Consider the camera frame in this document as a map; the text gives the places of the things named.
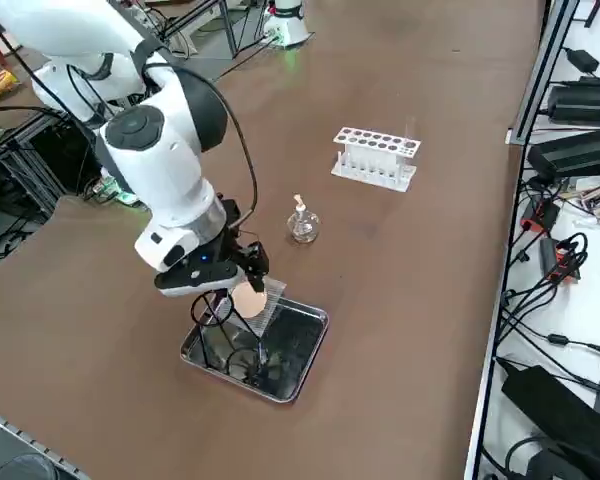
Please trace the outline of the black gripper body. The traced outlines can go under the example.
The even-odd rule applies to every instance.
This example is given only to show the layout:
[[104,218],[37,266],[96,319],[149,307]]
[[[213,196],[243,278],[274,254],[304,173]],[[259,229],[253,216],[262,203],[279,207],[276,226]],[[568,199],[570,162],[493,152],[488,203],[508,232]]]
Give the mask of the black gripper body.
[[240,266],[248,277],[264,277],[269,273],[269,258],[263,244],[253,241],[248,245],[239,243],[240,228],[232,226],[240,217],[240,209],[233,199],[220,199],[226,213],[226,222],[220,234],[218,260],[230,261]]

